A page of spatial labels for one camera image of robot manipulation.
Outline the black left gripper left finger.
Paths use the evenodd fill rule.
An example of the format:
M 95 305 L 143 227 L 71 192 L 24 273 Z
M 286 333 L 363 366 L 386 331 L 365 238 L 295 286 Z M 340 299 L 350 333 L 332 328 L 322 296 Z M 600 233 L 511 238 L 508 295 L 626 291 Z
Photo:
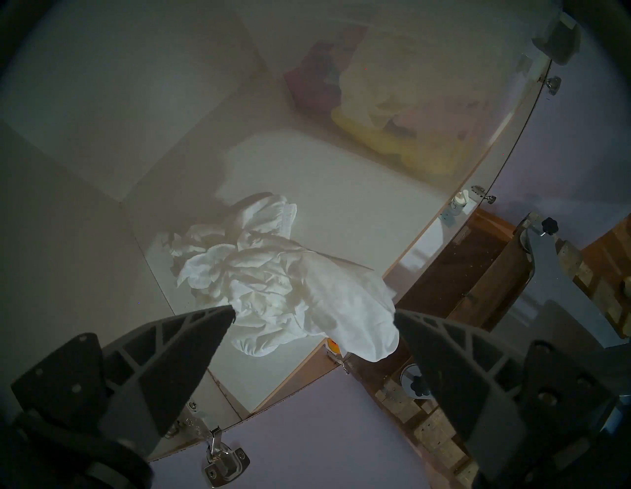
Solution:
M 230 305 L 144 324 L 102 348 L 111 390 L 101 434 L 150 455 L 176 422 L 235 321 Z

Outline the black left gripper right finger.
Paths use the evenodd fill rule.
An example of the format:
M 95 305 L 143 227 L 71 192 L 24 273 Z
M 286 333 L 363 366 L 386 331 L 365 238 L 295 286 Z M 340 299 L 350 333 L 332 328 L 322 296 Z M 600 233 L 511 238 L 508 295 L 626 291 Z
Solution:
M 513 362 L 520 374 L 523 361 L 486 331 L 465 324 L 397 310 L 394 325 L 487 487 L 520 487 L 526 469 L 518 458 L 527 426 L 491 370 Z

